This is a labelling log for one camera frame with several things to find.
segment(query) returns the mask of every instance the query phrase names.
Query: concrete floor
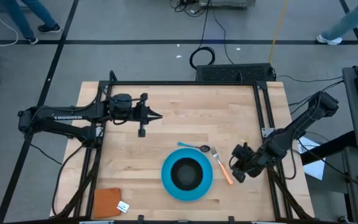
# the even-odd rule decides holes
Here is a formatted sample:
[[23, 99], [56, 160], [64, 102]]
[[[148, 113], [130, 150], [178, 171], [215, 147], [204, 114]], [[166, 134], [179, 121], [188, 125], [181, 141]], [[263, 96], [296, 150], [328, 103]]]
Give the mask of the concrete floor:
[[[73, 1], [42, 2], [58, 23], [64, 26]], [[216, 16], [226, 28], [227, 39], [272, 40], [284, 1], [258, 0], [252, 9], [218, 9]], [[346, 3], [352, 9], [358, 1], [346, 0]], [[357, 44], [328, 46], [313, 42], [323, 29], [333, 25], [343, 15], [339, 0], [289, 0], [278, 39], [310, 41], [276, 45], [272, 65], [277, 74], [302, 80], [333, 78], [341, 75], [343, 67], [358, 65]], [[15, 27], [7, 15], [0, 13], [0, 16]], [[34, 29], [41, 24], [30, 12], [27, 16]], [[184, 13], [175, 13], [167, 0], [154, 0], [153, 3], [136, 0], [79, 0], [71, 26], [68, 27], [67, 40], [177, 40], [177, 43], [115, 42], [92, 45], [67, 42], [57, 63], [45, 104], [75, 104], [81, 82], [106, 80], [110, 70], [115, 71], [119, 80], [194, 80], [195, 71], [189, 66], [188, 57], [198, 44], [181, 43], [200, 39], [203, 22], [203, 16], [190, 18]], [[23, 144], [23, 135], [17, 130], [17, 112], [37, 104], [61, 36], [39, 35], [41, 40], [52, 41], [35, 46], [19, 44], [0, 47], [0, 205]], [[0, 40], [13, 38], [14, 34], [0, 23]], [[208, 20], [204, 38], [223, 38], [222, 30], [212, 17]], [[348, 32], [344, 39], [357, 40], [353, 32]], [[223, 45], [215, 44], [212, 47], [216, 52], [216, 64], [229, 63]], [[234, 63], [267, 62], [269, 50], [269, 42], [227, 45], [228, 54]], [[208, 60], [209, 55], [200, 53], [195, 63], [205, 64]], [[331, 83], [298, 83], [287, 78], [280, 78], [279, 81], [284, 82], [290, 103], [300, 101]], [[310, 131], [332, 139], [352, 130], [352, 124], [344, 86], [339, 85], [328, 92], [339, 100], [340, 109], [334, 117], [310, 127]], [[323, 142], [316, 136], [308, 137]], [[34, 144], [58, 160], [63, 159], [66, 142], [63, 137], [44, 133], [36, 135], [33, 140]], [[340, 156], [329, 159], [338, 167], [342, 166]], [[5, 222], [47, 218], [58, 169], [58, 165], [30, 149]], [[322, 182], [309, 179], [308, 183], [316, 216], [335, 220], [346, 210], [338, 211], [335, 206], [319, 206], [326, 204], [324, 200], [341, 203], [340, 200], [332, 199], [337, 198], [337, 195], [322, 196], [328, 194], [322, 193], [322, 190], [341, 191], [338, 188], [342, 186], [337, 184], [337, 187], [327, 187], [332, 186], [332, 181], [329, 181], [335, 174], [327, 169], [325, 172]]]

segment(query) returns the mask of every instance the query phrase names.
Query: table leg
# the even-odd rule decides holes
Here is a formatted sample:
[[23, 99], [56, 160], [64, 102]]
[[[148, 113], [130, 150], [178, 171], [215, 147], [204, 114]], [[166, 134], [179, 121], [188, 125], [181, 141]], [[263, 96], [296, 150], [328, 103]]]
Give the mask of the table leg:
[[[350, 131], [342, 136], [339, 136], [336, 139], [333, 139], [327, 143], [324, 143], [314, 149], [310, 150], [313, 154], [324, 158], [335, 153], [342, 151], [346, 146], [357, 147], [356, 144], [356, 136], [354, 135], [354, 131]], [[316, 162], [319, 159], [313, 156], [310, 152], [304, 152], [301, 155], [303, 165], [307, 165], [312, 162]]]

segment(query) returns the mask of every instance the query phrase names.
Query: orange-handled fork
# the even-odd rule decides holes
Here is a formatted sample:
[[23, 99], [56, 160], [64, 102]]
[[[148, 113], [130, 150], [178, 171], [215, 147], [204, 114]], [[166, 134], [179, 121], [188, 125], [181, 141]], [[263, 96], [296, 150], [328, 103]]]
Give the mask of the orange-handled fork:
[[221, 170], [223, 172], [224, 177], [226, 178], [227, 182], [229, 184], [233, 184], [233, 180], [231, 180], [229, 174], [226, 171], [226, 168], [224, 168], [223, 164], [221, 163], [221, 161], [219, 160], [219, 156], [218, 153], [216, 152], [215, 147], [211, 147], [211, 152], [212, 152], [212, 156], [218, 161], [219, 166], [221, 166]]

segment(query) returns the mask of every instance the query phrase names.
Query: blue plate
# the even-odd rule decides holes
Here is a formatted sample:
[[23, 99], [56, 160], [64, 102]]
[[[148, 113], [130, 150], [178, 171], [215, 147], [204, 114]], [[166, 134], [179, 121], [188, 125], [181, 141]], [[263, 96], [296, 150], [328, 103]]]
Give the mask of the blue plate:
[[[201, 183], [193, 190], [179, 189], [173, 183], [171, 178], [171, 170], [173, 165], [176, 163], [176, 161], [183, 158], [194, 159], [201, 166], [201, 170], [203, 172]], [[168, 194], [177, 200], [191, 202], [200, 199], [208, 192], [209, 188], [211, 187], [213, 180], [212, 165], [209, 162], [209, 159], [198, 150], [190, 148], [178, 149], [171, 153], [164, 161], [161, 169], [161, 179], [162, 184], [164, 185]]]

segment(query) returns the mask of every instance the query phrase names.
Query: orange towel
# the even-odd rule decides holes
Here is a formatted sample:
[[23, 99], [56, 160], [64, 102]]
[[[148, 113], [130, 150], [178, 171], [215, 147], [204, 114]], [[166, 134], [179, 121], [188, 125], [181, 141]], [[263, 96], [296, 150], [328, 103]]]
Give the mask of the orange towel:
[[121, 200], [119, 188], [97, 189], [94, 191], [94, 212], [95, 218], [105, 218], [120, 215], [121, 211], [117, 205]]

